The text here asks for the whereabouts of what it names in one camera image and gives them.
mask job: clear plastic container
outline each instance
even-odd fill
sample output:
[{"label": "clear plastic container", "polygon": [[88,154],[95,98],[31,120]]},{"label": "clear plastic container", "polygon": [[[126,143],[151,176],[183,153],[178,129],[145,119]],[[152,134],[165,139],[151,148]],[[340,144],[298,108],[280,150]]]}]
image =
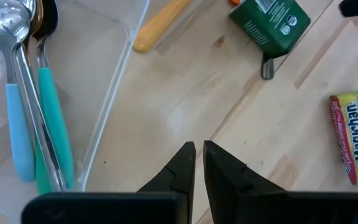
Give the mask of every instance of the clear plastic container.
[{"label": "clear plastic container", "polygon": [[[85,190],[148,4],[149,0],[58,1],[59,24],[47,40],[47,53],[75,157],[76,191]],[[21,183],[14,172],[5,84],[5,64],[0,53],[0,223],[20,223],[21,210],[37,196],[37,189],[35,183]]]}]

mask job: wood grain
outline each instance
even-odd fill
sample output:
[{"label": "wood grain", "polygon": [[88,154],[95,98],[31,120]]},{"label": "wood grain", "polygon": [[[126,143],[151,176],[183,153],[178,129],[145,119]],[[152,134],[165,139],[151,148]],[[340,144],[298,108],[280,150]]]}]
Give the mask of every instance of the wood grain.
[{"label": "wood grain", "polygon": [[[168,2],[151,0],[145,22]],[[184,142],[194,141],[193,223],[212,223],[202,158],[203,141],[212,139],[285,189],[355,191],[342,168],[328,98],[358,90],[358,18],[340,15],[337,5],[341,0],[297,2],[312,23],[292,52],[275,60],[275,78],[268,82],[259,76],[261,51],[227,18],[231,7],[226,1],[193,0],[162,34],[155,49],[143,55],[133,52],[87,190],[135,192]],[[102,5],[94,8],[107,10]],[[103,27],[111,24],[99,20],[99,26],[85,20],[89,32],[76,36],[75,43],[100,38],[87,45],[87,50],[109,55],[104,43],[113,34]],[[57,46],[66,50],[53,54],[54,64],[71,49],[95,67],[108,69],[99,58],[80,54],[74,42]],[[84,65],[73,67],[75,72],[92,73]],[[4,82],[0,71],[0,91]],[[67,93],[66,101],[88,97],[82,89],[76,89],[78,96],[73,96],[70,88],[73,86],[61,90]],[[2,94],[2,118],[6,117],[4,102]],[[36,191],[14,178],[7,148],[7,126],[0,123],[0,208],[18,218],[20,208],[15,203],[24,204]]]}]

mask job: metal spoon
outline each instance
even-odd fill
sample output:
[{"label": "metal spoon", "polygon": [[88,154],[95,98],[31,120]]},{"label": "metal spoon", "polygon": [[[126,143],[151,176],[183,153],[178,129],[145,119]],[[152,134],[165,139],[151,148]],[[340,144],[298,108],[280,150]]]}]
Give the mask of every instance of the metal spoon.
[{"label": "metal spoon", "polygon": [[[44,112],[49,131],[51,133],[53,145],[62,168],[66,185],[71,188],[74,185],[74,161],[71,151],[70,139],[68,137],[65,120],[63,117],[62,107],[60,106],[55,82],[47,53],[45,51],[45,42],[54,32],[58,24],[58,9],[54,0],[40,1],[47,19],[43,19],[40,28],[33,34],[37,39],[37,59],[38,69],[38,86],[40,92],[41,108]],[[45,164],[39,161],[38,150],[35,149],[36,181],[37,187],[41,194],[50,191],[47,180]]]},{"label": "metal spoon", "polygon": [[20,0],[20,1],[27,8],[27,10],[29,10],[30,20],[32,20],[35,14],[35,5],[36,5],[35,1],[34,0]]},{"label": "metal spoon", "polygon": [[34,18],[31,20],[31,23],[30,23],[29,34],[28,34],[27,38],[22,43],[22,47],[24,48],[24,52],[27,52],[26,60],[27,60],[27,63],[29,65],[30,65],[30,57],[29,57],[28,48],[29,48],[30,37],[33,36],[38,31],[38,29],[41,26],[42,19],[44,18],[44,9],[42,8],[41,0],[32,0],[32,1],[34,1],[35,5],[36,5],[35,14],[33,15]]},{"label": "metal spoon", "polygon": [[12,53],[18,52],[17,62],[22,74],[22,81],[30,107],[32,121],[35,126],[35,135],[40,140],[40,148],[44,156],[52,189],[63,191],[66,189],[62,172],[57,161],[52,140],[40,108],[37,92],[33,84],[30,70],[25,61],[25,53],[21,42],[29,33],[30,15],[25,6],[16,0],[0,1],[0,50],[7,60],[8,81],[14,79],[14,64]]},{"label": "metal spoon", "polygon": [[35,155],[12,56],[16,43],[28,32],[29,13],[20,10],[20,6],[19,1],[0,1],[0,50],[6,61],[6,103],[12,159],[21,181],[30,182],[35,180]]}]

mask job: utensil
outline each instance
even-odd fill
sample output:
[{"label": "utensil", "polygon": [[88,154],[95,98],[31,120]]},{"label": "utensil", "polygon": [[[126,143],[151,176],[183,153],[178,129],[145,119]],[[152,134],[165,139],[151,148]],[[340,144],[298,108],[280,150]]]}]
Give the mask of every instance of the utensil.
[{"label": "utensil", "polygon": [[20,0],[23,5],[30,11],[30,20],[32,21],[35,16],[35,10],[37,8],[37,2],[35,0]]},{"label": "utensil", "polygon": [[16,0],[0,1],[0,49],[7,58],[7,65],[9,66],[7,70],[9,70],[9,74],[11,74],[9,77],[14,77],[14,75],[12,75],[14,74],[14,72],[12,72],[12,70],[14,70],[12,55],[18,53],[17,63],[19,71],[22,74],[24,90],[27,102],[29,103],[32,121],[35,126],[35,135],[40,140],[40,148],[50,176],[51,185],[53,190],[63,191],[66,188],[62,172],[57,161],[44,115],[40,108],[30,70],[26,64],[24,49],[21,47],[21,42],[29,33],[29,23],[29,12],[21,2]]},{"label": "utensil", "polygon": [[6,61],[5,89],[12,159],[20,180],[30,182],[35,180],[35,156],[12,55],[17,42],[28,32],[26,19],[29,13],[17,8],[18,4],[21,3],[0,1],[0,22],[6,21],[0,24],[0,50]]},{"label": "utensil", "polygon": [[[60,106],[57,90],[49,62],[45,51],[45,43],[48,37],[55,31],[58,24],[58,9],[54,0],[39,0],[46,18],[42,19],[41,26],[33,34],[37,40],[37,60],[39,64],[38,80],[41,108],[55,146],[57,158],[62,168],[63,177],[67,188],[74,184],[74,162],[71,152],[70,139],[68,137],[62,107]],[[40,194],[51,191],[44,162],[40,159],[39,150],[35,149],[36,180]]]},{"label": "utensil", "polygon": [[137,34],[134,50],[144,53],[149,51],[164,30],[184,10],[191,0],[172,0],[154,16]]},{"label": "utensil", "polygon": [[35,7],[34,14],[32,15],[33,19],[31,20],[31,23],[30,23],[29,34],[22,42],[22,47],[24,48],[24,52],[27,52],[26,60],[29,65],[30,65],[30,57],[29,57],[29,53],[28,53],[28,48],[29,48],[30,37],[32,35],[34,35],[35,32],[40,28],[42,19],[44,18],[44,10],[42,9],[41,0],[33,0],[33,2],[35,2],[34,5],[36,5],[36,7]]},{"label": "utensil", "polygon": [[30,12],[30,20],[34,17],[35,14],[35,1],[34,0],[20,0],[23,5],[29,10]]}]

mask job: yellow handle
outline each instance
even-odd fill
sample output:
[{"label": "yellow handle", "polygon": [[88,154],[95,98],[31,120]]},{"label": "yellow handle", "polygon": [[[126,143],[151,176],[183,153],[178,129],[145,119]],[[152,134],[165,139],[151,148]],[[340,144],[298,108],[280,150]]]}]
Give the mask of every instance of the yellow handle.
[{"label": "yellow handle", "polygon": [[162,32],[173,22],[191,0],[172,0],[143,26],[134,42],[134,49],[138,52],[149,51]]}]

